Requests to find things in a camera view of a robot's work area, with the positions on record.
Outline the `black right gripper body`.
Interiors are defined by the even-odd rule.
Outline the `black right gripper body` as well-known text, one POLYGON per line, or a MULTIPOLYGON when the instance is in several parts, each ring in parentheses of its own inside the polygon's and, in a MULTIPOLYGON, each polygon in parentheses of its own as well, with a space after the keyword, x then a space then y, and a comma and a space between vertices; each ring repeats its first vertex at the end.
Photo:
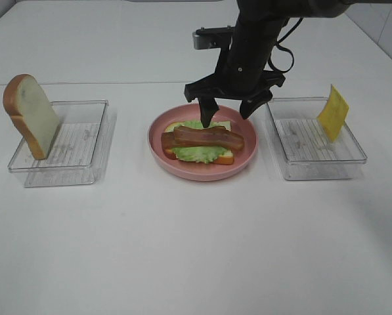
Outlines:
POLYGON ((223 98, 253 102, 271 98, 271 87, 285 82, 282 73, 270 70, 250 70, 229 62, 229 51, 221 50, 215 71, 185 85, 187 101, 196 98, 223 98))

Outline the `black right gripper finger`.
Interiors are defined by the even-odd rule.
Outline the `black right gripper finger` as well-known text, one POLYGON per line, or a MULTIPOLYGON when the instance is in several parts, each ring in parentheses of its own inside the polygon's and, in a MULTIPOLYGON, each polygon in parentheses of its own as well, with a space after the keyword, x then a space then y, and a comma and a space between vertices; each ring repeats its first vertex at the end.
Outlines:
POLYGON ((203 128, 208 128, 213 116, 219 110, 219 106, 216 100, 210 97, 199 97, 198 103, 200 107, 200 121, 203 128))
POLYGON ((263 91, 256 96, 241 101, 239 112, 243 119, 249 118, 259 107, 266 104, 272 98, 270 91, 263 91))

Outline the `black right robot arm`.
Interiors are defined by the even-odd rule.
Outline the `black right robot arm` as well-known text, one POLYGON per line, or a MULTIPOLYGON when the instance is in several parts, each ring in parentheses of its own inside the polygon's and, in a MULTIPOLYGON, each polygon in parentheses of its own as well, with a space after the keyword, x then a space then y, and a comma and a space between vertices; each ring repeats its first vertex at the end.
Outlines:
POLYGON ((193 33, 195 49, 220 50, 215 71, 185 85, 187 101, 197 100, 204 127, 219 107, 218 98, 240 100, 240 115, 249 118, 272 98, 271 87, 282 86, 284 71, 269 62, 281 48, 279 34, 290 18, 334 18, 349 8, 348 1, 238 1, 235 26, 200 28, 193 33))

